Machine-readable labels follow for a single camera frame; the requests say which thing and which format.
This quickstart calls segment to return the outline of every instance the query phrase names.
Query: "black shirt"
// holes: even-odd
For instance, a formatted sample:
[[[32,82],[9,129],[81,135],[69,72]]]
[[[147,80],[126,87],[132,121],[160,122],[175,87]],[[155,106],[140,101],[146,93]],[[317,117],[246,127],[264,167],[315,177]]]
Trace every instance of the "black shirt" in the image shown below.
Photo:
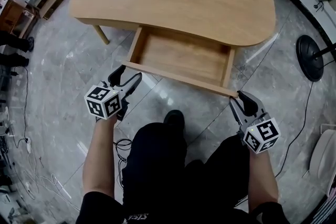
[[[181,219],[188,220],[192,216],[174,215],[172,208],[167,209],[166,214],[142,214],[128,216],[124,207],[112,197],[99,193],[90,192],[84,195],[83,203],[76,224],[86,223],[111,223],[119,224],[126,222],[128,224],[151,224],[151,223],[176,223]],[[289,223],[283,213],[282,206],[276,202],[267,202],[258,206],[252,213],[248,214],[239,209],[224,210],[218,214],[216,219],[208,216],[207,220],[216,223],[262,223],[262,224],[281,224]]]

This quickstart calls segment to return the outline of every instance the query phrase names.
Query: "open drawer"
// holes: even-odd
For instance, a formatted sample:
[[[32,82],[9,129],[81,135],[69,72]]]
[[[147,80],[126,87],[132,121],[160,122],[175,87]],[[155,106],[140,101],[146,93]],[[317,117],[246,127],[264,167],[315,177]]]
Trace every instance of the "open drawer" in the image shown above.
[[[225,96],[238,97],[226,89],[235,50],[165,29],[140,26],[127,61],[122,64],[158,74]]]

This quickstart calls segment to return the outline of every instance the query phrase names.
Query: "black cable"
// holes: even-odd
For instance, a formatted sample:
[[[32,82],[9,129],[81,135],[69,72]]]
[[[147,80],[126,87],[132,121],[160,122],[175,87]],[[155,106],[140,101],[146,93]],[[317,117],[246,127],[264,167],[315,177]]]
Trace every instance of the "black cable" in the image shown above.
[[[330,63],[332,63],[332,62],[335,62],[335,60],[332,60],[332,61],[326,63],[323,67],[327,66],[328,64],[330,64]]]
[[[27,129],[27,124],[26,124],[26,108],[27,108],[27,97],[28,97],[28,70],[27,70],[26,67],[24,67],[24,69],[26,69],[26,73],[27,73],[27,86],[26,86],[26,101],[25,101],[25,109],[24,109],[25,131],[23,133],[23,137],[25,138],[25,140],[27,142],[27,137],[26,137],[26,129]]]
[[[28,70],[26,67],[24,67],[24,69],[26,69],[26,75],[27,75],[27,84],[26,84],[26,99],[25,99],[25,108],[24,108],[24,114],[23,114],[23,118],[24,118],[24,123],[25,123],[25,130],[24,130],[24,133],[23,133],[23,138],[21,138],[17,144],[15,142],[15,135],[14,135],[14,132],[13,132],[13,129],[11,126],[9,126],[9,130],[11,131],[12,133],[12,136],[13,136],[13,141],[14,141],[14,145],[16,148],[19,148],[19,144],[21,141],[25,141],[26,143],[28,142],[28,138],[26,137],[26,130],[27,130],[27,123],[26,123],[26,108],[27,108],[27,98],[28,98]]]
[[[287,148],[287,151],[286,151],[286,154],[285,154],[285,159],[283,160],[283,163],[282,163],[282,167],[281,167],[281,169],[280,169],[280,172],[278,172],[278,174],[277,174],[275,177],[277,177],[278,175],[281,174],[282,169],[283,169],[284,166],[285,166],[285,162],[286,162],[286,159],[287,159],[287,155],[288,155],[290,146],[294,143],[294,141],[295,141],[295,140],[299,137],[299,135],[302,133],[303,128],[305,128],[305,125],[306,125],[306,118],[307,118],[308,102],[309,102],[309,97],[310,97],[311,90],[312,90],[312,88],[313,88],[313,84],[314,84],[314,82],[311,83],[310,91],[309,91],[308,98],[307,98],[307,103],[306,103],[306,108],[305,108],[305,117],[304,117],[304,121],[303,121],[303,126],[302,126],[300,132],[297,134],[297,136],[292,140],[292,142],[289,143],[288,148]],[[238,206],[238,205],[242,204],[243,202],[247,201],[247,199],[248,199],[248,198],[244,198],[244,200],[240,201],[236,206]]]
[[[324,3],[323,3],[323,1],[319,1],[317,5],[314,5],[314,8],[317,9],[316,12],[318,12],[320,10],[320,8],[322,8],[321,11],[323,11],[324,10]]]
[[[115,151],[117,152],[117,156],[119,157],[119,161],[118,161],[118,176],[117,176],[117,180],[119,181],[119,185],[121,188],[123,188],[123,184],[122,184],[122,179],[121,179],[121,165],[122,163],[127,163],[127,159],[124,158],[123,156],[120,155],[118,150],[122,150],[122,151],[128,151],[131,149],[131,145],[132,145],[132,140],[128,139],[128,138],[122,138],[119,139],[116,142],[113,142],[114,145],[116,146]]]

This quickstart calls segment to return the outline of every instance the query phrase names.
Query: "gray tile floor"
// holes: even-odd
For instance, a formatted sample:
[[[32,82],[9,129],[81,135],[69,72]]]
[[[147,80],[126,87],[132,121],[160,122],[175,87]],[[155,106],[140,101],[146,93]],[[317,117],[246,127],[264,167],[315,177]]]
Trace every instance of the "gray tile floor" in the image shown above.
[[[105,46],[92,27],[69,17],[68,3],[65,0],[50,20],[41,20],[32,32],[36,43],[28,67],[26,134],[31,137],[34,150],[28,154],[24,143],[16,149],[12,138],[9,140],[10,157],[16,162],[18,175],[22,182],[30,183],[32,190],[30,198],[22,185],[17,184],[24,204],[38,221],[48,223],[75,222],[76,207],[80,207],[82,199],[82,165],[95,124],[94,117],[88,115],[83,95],[120,65],[134,36],[130,31],[103,28],[111,40]],[[287,146],[303,125],[311,86],[297,62],[295,42],[300,35],[308,34],[320,48],[325,44],[289,0],[275,0],[275,4],[275,32],[262,44],[239,50],[230,87],[259,97],[276,118],[282,137],[270,155],[274,172],[278,173]],[[332,58],[326,55],[324,60],[328,62]],[[17,71],[20,76],[13,79],[10,95],[10,120],[16,142],[24,131],[26,94],[25,70],[17,68]],[[329,64],[322,80],[312,86],[306,127],[293,143],[277,178],[280,202],[292,223],[300,223],[323,197],[320,188],[303,175],[308,170],[320,124],[336,123],[335,71],[336,64]],[[124,77],[134,73],[127,69]],[[180,109],[186,119],[186,162],[196,158],[207,160],[222,140],[238,130],[226,97],[159,76],[143,74],[129,101],[128,114],[115,128],[115,139],[133,138],[140,127],[162,121],[171,109]],[[48,189],[39,185],[37,188],[32,180],[35,170],[39,184]],[[117,200],[121,201],[122,190],[118,184],[115,190]],[[239,207],[246,210],[246,202]]]

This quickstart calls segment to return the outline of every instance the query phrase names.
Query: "hand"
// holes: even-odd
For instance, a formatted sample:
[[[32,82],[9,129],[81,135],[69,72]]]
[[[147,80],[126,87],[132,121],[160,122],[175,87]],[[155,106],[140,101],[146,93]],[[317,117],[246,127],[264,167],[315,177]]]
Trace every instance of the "hand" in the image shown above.
[[[265,158],[265,157],[269,157],[268,156],[268,151],[263,151],[263,152],[260,152],[260,153],[255,153],[253,150],[251,150],[251,148],[249,148],[249,151],[250,151],[250,158],[255,158],[255,159],[258,159],[258,158]]]
[[[111,118],[107,119],[107,121],[110,121],[113,126],[117,123],[117,114],[113,115]]]

